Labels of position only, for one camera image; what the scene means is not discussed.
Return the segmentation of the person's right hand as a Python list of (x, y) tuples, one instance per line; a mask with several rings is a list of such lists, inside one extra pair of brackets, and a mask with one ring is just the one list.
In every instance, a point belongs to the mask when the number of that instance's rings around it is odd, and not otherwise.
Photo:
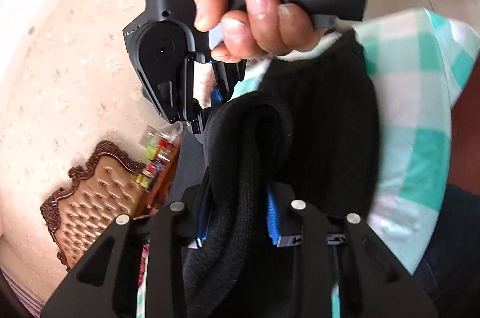
[(237, 63), (242, 59), (286, 55), (313, 50), (325, 34), (293, 3), (280, 0), (245, 0), (244, 11), (228, 11), (228, 0), (194, 0), (197, 30), (221, 26), (223, 41), (211, 52), (217, 61)]

